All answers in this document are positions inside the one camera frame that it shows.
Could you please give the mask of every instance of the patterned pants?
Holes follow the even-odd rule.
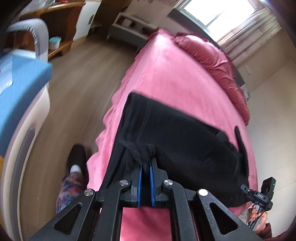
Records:
[[[67,207],[85,188],[84,176],[81,173],[73,172],[65,176],[57,198],[56,213]]]

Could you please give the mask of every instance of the black slipper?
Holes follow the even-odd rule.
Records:
[[[70,173],[70,169],[73,165],[78,165],[81,169],[82,174],[85,176],[85,167],[86,167],[86,153],[84,146],[81,144],[75,144],[68,156],[68,169]]]

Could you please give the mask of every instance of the black cloth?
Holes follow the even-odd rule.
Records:
[[[184,188],[209,190],[227,207],[248,201],[240,186],[248,183],[247,153],[238,127],[239,151],[227,135],[157,101],[131,93],[121,121],[101,189],[123,178],[135,161],[149,176],[150,160]]]

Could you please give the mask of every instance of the floor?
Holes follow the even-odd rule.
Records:
[[[296,65],[288,61],[250,95],[247,129],[259,188],[264,179],[276,179],[268,222],[277,236],[287,230],[296,214]]]
[[[51,60],[49,115],[33,146],[20,197],[24,240],[55,216],[56,198],[67,173],[67,156],[74,143],[89,154],[104,129],[102,119],[111,106],[135,49],[120,42],[92,36],[68,54]]]

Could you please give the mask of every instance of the silver screw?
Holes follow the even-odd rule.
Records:
[[[92,189],[86,189],[84,191],[85,196],[91,196],[91,195],[93,195],[93,193],[94,193],[94,191]]]
[[[128,185],[128,180],[123,179],[119,182],[119,184],[120,184],[120,186],[126,186],[126,185]]]
[[[171,185],[173,185],[173,181],[170,180],[170,179],[167,179],[167,180],[163,181],[163,184],[166,185],[166,186],[171,186]]]
[[[198,193],[200,196],[207,196],[209,194],[209,192],[205,189],[198,190]]]

